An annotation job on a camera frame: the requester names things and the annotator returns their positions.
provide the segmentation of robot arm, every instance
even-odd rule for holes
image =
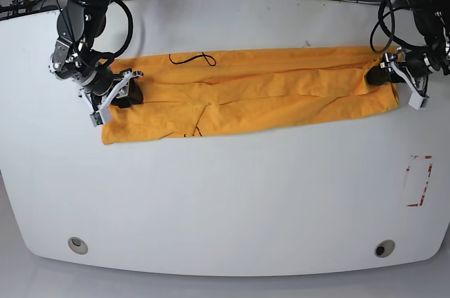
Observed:
[[[410,105],[415,109],[424,108],[428,100],[428,75],[434,72],[450,74],[449,32],[450,0],[405,0],[411,7],[418,31],[426,45],[415,46],[394,37],[401,46],[397,53],[386,53],[380,67],[373,68],[367,75],[369,84],[406,82],[412,90]],[[378,22],[389,37],[390,31],[383,22],[387,0],[381,2]]]
[[[106,11],[111,2],[120,5],[128,18],[127,39],[115,53],[92,49],[94,39],[104,31]],[[58,17],[58,39],[51,56],[51,72],[59,79],[72,79],[80,85],[80,96],[92,109],[95,126],[111,120],[110,104],[120,108],[143,102],[134,79],[141,72],[125,70],[113,74],[109,65],[127,49],[133,34],[133,19],[120,0],[68,0]]]

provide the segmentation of cloth fold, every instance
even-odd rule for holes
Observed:
[[[184,61],[199,53],[179,53]],[[144,104],[120,110],[103,126],[104,144],[211,136],[357,119],[398,106],[394,85],[365,75],[381,55],[366,47],[208,52],[174,65],[168,55],[116,60],[112,70],[141,70]]]

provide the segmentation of folded orange towel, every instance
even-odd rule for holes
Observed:
[[[183,61],[198,53],[172,55]],[[116,60],[140,70],[144,104],[120,110],[103,126],[104,144],[164,137],[245,133],[356,119],[398,106],[394,85],[367,85],[381,55],[366,47],[209,52],[174,65],[168,55]]]

